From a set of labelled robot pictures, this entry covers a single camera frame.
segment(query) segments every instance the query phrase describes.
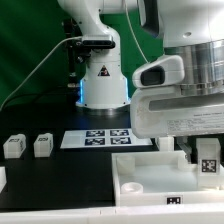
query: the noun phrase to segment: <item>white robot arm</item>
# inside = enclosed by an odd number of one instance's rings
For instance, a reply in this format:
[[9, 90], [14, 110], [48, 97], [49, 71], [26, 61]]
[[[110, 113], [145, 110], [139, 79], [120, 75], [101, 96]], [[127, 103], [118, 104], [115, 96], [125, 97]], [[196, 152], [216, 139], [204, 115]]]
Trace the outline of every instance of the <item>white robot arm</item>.
[[141, 138], [223, 133], [224, 1], [138, 3], [142, 26], [163, 34], [164, 55], [133, 75], [133, 132]]
[[[58, 0], [79, 25], [87, 39], [109, 37], [113, 49], [91, 51], [86, 75], [81, 81], [81, 100], [77, 106], [91, 111], [112, 111], [129, 105], [127, 80], [121, 72], [120, 36], [103, 24], [100, 14], [124, 11], [122, 0]], [[129, 9], [137, 9], [137, 0], [127, 2]]]

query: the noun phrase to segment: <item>black table surface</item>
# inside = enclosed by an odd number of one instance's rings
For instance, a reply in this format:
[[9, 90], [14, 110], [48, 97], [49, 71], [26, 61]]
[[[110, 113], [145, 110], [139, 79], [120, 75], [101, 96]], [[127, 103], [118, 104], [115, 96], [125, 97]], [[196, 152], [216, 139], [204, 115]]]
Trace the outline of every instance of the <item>black table surface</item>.
[[[0, 113], [0, 166], [7, 185], [0, 194], [0, 212], [107, 207], [115, 205], [111, 154], [154, 151], [154, 146], [61, 150], [66, 130], [130, 128], [129, 113], [113, 117], [77, 113], [66, 104], [25, 104]], [[33, 143], [52, 133], [50, 158], [36, 159]], [[27, 148], [20, 159], [4, 159], [3, 144], [25, 134]]]

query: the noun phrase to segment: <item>blue light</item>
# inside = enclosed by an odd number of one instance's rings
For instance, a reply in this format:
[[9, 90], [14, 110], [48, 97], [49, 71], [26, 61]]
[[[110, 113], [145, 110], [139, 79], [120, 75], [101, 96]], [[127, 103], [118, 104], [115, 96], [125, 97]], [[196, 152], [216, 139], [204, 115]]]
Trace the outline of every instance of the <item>blue light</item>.
[[79, 100], [79, 102], [81, 104], [83, 104], [83, 102], [84, 102], [84, 99], [83, 99], [83, 82], [82, 82], [82, 80], [80, 81], [80, 100]]
[[126, 99], [127, 99], [127, 101], [129, 101], [130, 100], [130, 98], [129, 98], [129, 96], [128, 96], [128, 80], [127, 80], [127, 78], [125, 78], [125, 86], [126, 86]]

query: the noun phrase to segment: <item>green screen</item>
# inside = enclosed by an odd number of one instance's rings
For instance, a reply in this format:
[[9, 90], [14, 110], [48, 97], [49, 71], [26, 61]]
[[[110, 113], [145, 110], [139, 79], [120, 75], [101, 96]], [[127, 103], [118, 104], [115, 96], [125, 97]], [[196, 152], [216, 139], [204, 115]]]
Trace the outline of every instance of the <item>green screen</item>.
[[[0, 2], [0, 104], [27, 77], [50, 50], [65, 38], [61, 23], [69, 16], [57, 0], [1, 0]], [[148, 61], [162, 54], [161, 40], [155, 40], [139, 25], [138, 11], [130, 12], [137, 39]], [[132, 74], [144, 64], [137, 50], [126, 16], [103, 15], [102, 21], [121, 37], [122, 72], [128, 79], [129, 96], [135, 91]], [[78, 69], [83, 76], [83, 69]], [[41, 93], [66, 86], [67, 56], [60, 47], [17, 94]]]

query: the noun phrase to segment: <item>black cable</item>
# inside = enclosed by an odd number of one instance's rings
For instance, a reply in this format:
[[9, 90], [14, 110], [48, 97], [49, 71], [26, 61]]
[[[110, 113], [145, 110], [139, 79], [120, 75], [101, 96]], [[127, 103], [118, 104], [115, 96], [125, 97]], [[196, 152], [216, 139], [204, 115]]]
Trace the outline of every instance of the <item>black cable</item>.
[[21, 95], [17, 95], [17, 96], [14, 96], [14, 97], [11, 97], [10, 99], [8, 99], [6, 102], [5, 102], [5, 105], [4, 107], [2, 108], [2, 111], [5, 109], [5, 107], [11, 102], [11, 101], [14, 101], [18, 98], [23, 98], [23, 97], [29, 97], [29, 96], [36, 96], [30, 103], [35, 103], [37, 100], [39, 100], [41, 97], [43, 96], [52, 96], [52, 95], [68, 95], [68, 94], [73, 94], [73, 92], [63, 92], [63, 93], [51, 93], [52, 91], [55, 91], [57, 89], [66, 89], [67, 87], [63, 87], [63, 86], [60, 86], [60, 87], [57, 87], [57, 88], [52, 88], [50, 90], [46, 90], [44, 91], [43, 93], [28, 93], [28, 94], [21, 94]]

